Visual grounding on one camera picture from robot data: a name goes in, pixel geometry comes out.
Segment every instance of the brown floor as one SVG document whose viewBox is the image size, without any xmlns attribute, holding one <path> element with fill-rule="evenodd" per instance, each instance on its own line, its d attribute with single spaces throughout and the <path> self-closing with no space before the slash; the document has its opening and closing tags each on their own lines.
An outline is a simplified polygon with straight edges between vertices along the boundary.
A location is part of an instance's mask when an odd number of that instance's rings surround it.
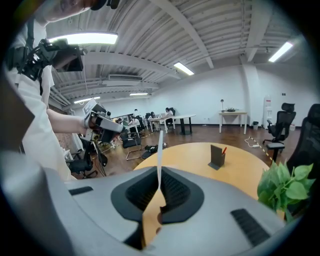
<svg viewBox="0 0 320 256">
<path fill-rule="evenodd" d="M 248 144 L 244 141 L 249 136 L 253 137 L 259 144 L 262 144 L 264 139 L 271 139 L 271 134 L 268 133 L 268 130 L 259 129 L 253 130 L 247 127 L 246 134 L 244 134 L 244 128 L 239 126 L 223 126 L 222 133 L 219 133 L 218 126 L 192 126 L 192 135 L 182 136 L 179 134 L 181 128 L 179 125 L 176 126 L 176 129 L 173 130 L 171 127 L 167 134 L 164 134 L 163 141 L 167 143 L 167 147 L 173 147 L 175 145 L 185 144 L 185 143 L 194 143 L 194 142 L 213 142 L 213 143 L 222 143 L 226 145 L 231 145 L 245 151 L 252 153 L 253 155 L 260 158 L 264 161 L 268 166 L 271 164 L 270 158 L 266 156 L 266 154 L 258 147 L 252 148 L 249 147 Z M 144 131 L 145 135 L 149 135 L 149 131 Z M 284 162 L 285 159 L 289 159 L 292 153 L 294 152 L 296 145 L 298 143 L 298 139 L 300 136 L 300 130 L 296 129 L 295 131 L 290 131 L 289 137 L 284 141 L 285 149 L 282 153 L 278 154 L 277 163 Z M 159 132 L 155 132 L 154 134 L 147 136 L 142 139 L 142 145 L 145 147 L 146 145 L 156 145 L 158 144 Z M 250 139 L 248 140 L 250 145 L 254 142 Z M 106 165 L 105 172 L 106 175 L 114 175 L 121 174 L 132 171 L 134 168 L 140 164 L 143 159 L 134 159 L 134 160 L 126 160 L 126 155 L 128 151 L 133 150 L 134 148 L 123 149 L 122 142 L 117 140 L 117 146 L 115 149 L 110 148 L 104 154 L 108 158 L 108 163 Z M 96 159 L 93 159 L 93 170 L 97 170 L 97 166 L 99 167 L 99 162 Z"/>
</svg>

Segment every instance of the black rubber pad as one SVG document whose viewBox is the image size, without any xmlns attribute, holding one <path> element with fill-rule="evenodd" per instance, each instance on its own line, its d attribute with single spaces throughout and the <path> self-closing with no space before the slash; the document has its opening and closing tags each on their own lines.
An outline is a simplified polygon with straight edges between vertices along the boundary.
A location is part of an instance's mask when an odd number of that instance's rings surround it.
<svg viewBox="0 0 320 256">
<path fill-rule="evenodd" d="M 230 212 L 240 229 L 253 247 L 267 240 L 270 235 L 245 209 L 237 209 Z"/>
</svg>

